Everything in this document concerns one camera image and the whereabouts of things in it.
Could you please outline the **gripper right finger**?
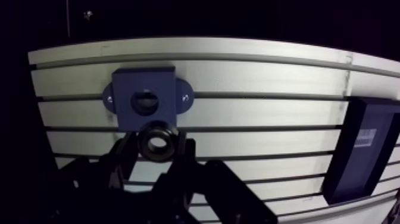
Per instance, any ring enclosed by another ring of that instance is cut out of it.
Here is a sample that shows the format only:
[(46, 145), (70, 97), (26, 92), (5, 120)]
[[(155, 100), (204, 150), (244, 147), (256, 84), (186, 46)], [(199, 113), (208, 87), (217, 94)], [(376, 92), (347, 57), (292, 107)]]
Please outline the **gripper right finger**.
[(189, 211), (201, 194), (221, 223), (277, 223), (277, 216), (221, 160), (205, 165), (195, 159), (196, 144), (185, 133), (165, 136), (173, 162), (153, 187), (153, 223), (198, 223)]

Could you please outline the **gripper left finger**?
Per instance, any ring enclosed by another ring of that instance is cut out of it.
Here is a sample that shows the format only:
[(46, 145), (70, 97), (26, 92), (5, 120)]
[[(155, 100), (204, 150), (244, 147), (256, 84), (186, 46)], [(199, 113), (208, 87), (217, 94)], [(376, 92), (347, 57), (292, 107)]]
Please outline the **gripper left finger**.
[(124, 190), (138, 160), (135, 133), (127, 133), (91, 163), (79, 157), (51, 176), (50, 223), (149, 223), (146, 193)]

